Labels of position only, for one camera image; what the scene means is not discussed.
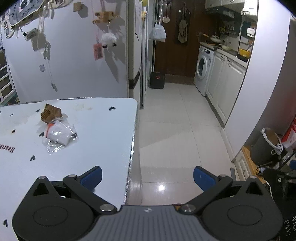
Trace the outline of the clear plastic bag white packet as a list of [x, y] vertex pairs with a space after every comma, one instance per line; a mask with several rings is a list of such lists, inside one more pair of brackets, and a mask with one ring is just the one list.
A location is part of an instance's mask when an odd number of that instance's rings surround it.
[[48, 153], [53, 154], [76, 143], [78, 140], [75, 126], [71, 125], [67, 118], [55, 118], [47, 124], [42, 143]]

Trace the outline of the crumpled brown cardboard piece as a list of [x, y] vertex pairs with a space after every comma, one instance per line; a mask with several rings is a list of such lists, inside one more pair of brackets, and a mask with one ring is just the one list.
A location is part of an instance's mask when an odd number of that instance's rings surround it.
[[49, 123], [56, 118], [62, 117], [62, 111], [60, 108], [46, 104], [43, 112], [41, 113], [41, 121]]

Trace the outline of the pink hanging tag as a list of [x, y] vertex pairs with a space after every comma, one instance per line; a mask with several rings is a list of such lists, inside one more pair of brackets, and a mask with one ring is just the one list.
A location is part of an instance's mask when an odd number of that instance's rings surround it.
[[102, 50], [102, 44], [94, 44], [93, 45], [93, 51], [94, 51], [94, 59], [99, 60], [103, 58], [103, 50]]

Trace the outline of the white kitchen cabinets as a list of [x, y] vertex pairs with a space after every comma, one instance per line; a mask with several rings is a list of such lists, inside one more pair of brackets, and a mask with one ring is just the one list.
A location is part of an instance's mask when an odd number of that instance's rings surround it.
[[217, 49], [212, 64], [206, 95], [225, 125], [243, 84], [247, 63]]

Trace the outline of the white refrigerator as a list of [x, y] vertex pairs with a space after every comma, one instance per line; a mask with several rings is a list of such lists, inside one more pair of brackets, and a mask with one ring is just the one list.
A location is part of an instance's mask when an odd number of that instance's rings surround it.
[[129, 97], [144, 108], [145, 34], [147, 8], [144, 1], [128, 1], [127, 60]]

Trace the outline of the black floor heater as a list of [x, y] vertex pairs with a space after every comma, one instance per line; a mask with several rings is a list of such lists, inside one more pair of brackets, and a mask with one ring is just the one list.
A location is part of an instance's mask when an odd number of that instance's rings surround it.
[[150, 75], [149, 87], [152, 89], [163, 89], [165, 86], [165, 74], [153, 71]]

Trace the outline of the dark grey fabric basket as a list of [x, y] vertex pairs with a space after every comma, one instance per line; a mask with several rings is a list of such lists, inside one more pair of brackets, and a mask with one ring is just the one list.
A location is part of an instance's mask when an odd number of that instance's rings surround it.
[[279, 136], [270, 128], [263, 128], [256, 143], [252, 146], [250, 157], [255, 165], [260, 166], [280, 159], [283, 145]]

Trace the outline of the hanging white plastic bag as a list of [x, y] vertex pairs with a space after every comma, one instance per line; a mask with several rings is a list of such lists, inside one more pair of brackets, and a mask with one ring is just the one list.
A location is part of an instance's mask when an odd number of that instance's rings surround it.
[[165, 42], [166, 38], [166, 30], [162, 26], [161, 20], [154, 20], [149, 30], [149, 40]]

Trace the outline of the white plush sheep toy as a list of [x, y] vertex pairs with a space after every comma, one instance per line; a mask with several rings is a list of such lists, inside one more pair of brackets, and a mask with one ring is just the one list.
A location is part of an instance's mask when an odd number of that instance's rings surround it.
[[102, 48], [117, 46], [117, 37], [113, 33], [104, 33], [101, 37]]

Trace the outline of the hanging brown apron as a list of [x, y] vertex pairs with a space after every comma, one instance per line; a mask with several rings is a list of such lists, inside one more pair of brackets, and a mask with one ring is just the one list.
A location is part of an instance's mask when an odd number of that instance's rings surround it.
[[184, 6], [180, 11], [180, 20], [178, 22], [177, 42], [186, 45], [188, 43], [189, 26], [190, 26], [190, 12]]

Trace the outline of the white front-load washing machine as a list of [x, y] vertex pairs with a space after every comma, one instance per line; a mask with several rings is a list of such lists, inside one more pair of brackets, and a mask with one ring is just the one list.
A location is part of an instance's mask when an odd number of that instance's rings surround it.
[[213, 50], [202, 45], [199, 47], [194, 85], [202, 96], [206, 95], [206, 86], [211, 73], [213, 57]]

